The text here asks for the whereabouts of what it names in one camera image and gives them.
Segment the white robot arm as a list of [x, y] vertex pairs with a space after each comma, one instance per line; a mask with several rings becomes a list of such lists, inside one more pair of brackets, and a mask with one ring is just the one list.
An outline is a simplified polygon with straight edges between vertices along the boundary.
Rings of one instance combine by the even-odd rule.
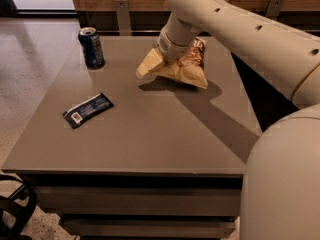
[[320, 40], [228, 0], [167, 0], [171, 15], [137, 69], [174, 75], [175, 62], [207, 32], [296, 112], [270, 126], [246, 162], [240, 240], [320, 240]]

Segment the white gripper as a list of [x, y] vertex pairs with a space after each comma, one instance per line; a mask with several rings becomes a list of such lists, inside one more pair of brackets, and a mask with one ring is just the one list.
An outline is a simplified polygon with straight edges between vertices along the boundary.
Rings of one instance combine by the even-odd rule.
[[168, 61], [179, 59], [190, 48], [193, 40], [194, 36], [190, 33], [174, 31], [164, 26], [157, 40], [158, 48], [152, 48], [148, 52], [138, 66], [136, 76], [142, 79], [151, 71], [158, 70], [166, 64], [165, 59]]

